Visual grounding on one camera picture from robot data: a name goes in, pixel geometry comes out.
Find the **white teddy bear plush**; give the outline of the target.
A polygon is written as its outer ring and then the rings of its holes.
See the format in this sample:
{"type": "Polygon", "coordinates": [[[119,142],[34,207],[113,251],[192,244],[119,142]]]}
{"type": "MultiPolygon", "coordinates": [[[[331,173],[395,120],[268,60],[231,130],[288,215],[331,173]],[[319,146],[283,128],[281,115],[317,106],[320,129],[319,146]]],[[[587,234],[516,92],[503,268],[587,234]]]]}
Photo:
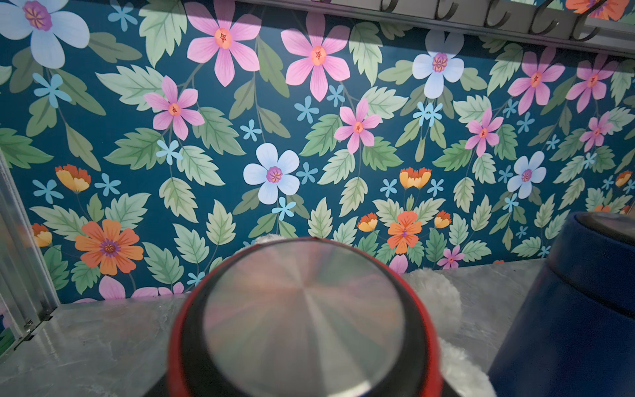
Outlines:
{"type": "Polygon", "coordinates": [[[246,255],[268,327],[256,348],[258,395],[494,395],[449,342],[462,308],[446,276],[402,275],[332,240],[267,236],[246,255]]]}

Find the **dark blue thermos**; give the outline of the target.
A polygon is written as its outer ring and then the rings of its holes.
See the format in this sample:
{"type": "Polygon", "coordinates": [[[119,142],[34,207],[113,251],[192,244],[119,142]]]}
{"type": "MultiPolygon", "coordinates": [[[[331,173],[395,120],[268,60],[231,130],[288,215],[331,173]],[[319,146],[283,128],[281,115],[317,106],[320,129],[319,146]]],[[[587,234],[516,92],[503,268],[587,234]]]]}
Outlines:
{"type": "Polygon", "coordinates": [[[499,396],[634,394],[634,220],[567,219],[489,378],[499,396]]]}

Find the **red thermos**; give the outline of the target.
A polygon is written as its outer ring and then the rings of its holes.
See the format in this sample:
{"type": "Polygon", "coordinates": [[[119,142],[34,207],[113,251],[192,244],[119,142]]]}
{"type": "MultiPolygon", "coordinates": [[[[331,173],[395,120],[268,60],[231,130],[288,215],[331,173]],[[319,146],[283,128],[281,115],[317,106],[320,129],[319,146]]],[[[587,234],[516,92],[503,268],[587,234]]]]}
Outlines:
{"type": "Polygon", "coordinates": [[[283,239],[223,261],[175,320],[170,396],[439,396],[440,347],[413,289],[369,254],[283,239]]]}

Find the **black wall hook rail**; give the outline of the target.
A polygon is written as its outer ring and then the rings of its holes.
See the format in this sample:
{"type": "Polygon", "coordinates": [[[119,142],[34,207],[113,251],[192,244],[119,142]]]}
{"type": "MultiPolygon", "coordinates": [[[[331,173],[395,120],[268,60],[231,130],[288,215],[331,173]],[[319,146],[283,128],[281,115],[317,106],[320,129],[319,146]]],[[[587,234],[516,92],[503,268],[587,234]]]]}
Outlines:
{"type": "Polygon", "coordinates": [[[634,57],[634,26],[592,18],[599,1],[582,13],[514,1],[258,1],[294,11],[393,22],[429,29],[492,36],[541,46],[634,57]]]}

